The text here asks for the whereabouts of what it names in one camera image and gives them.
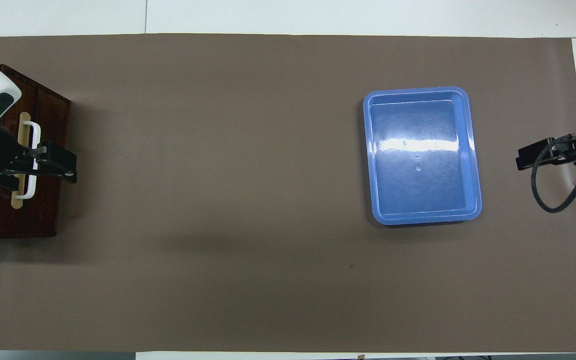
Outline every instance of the table surface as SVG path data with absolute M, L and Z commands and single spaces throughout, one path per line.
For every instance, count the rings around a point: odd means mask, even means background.
M 31 4 L 21 4 L 13 0 L 0 0 L 0 36 L 158 32 L 571 37 L 574 38 L 576 66 L 576 2 L 566 0 L 530 3 L 514 0 L 486 4 L 476 0 L 450 3 L 440 0 L 375 0 L 357 4 L 333 0 L 290 3 L 261 0 L 227 3 L 217 0 L 125 0 L 121 6 L 116 6 L 112 0 L 89 2 L 86 6 L 64 1 L 37 0 Z M 193 354 L 202 355 L 237 354 Z M 302 359 L 356 355 L 275 353 L 273 356 Z

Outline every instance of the brown mat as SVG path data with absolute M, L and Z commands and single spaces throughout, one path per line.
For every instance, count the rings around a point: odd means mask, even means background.
M 59 234 L 0 241 L 0 349 L 573 352 L 576 201 L 516 150 L 576 131 L 569 39 L 0 38 L 73 101 Z M 483 196 L 464 223 L 370 213 L 361 102 L 456 85 Z M 544 169 L 564 198 L 576 168 Z

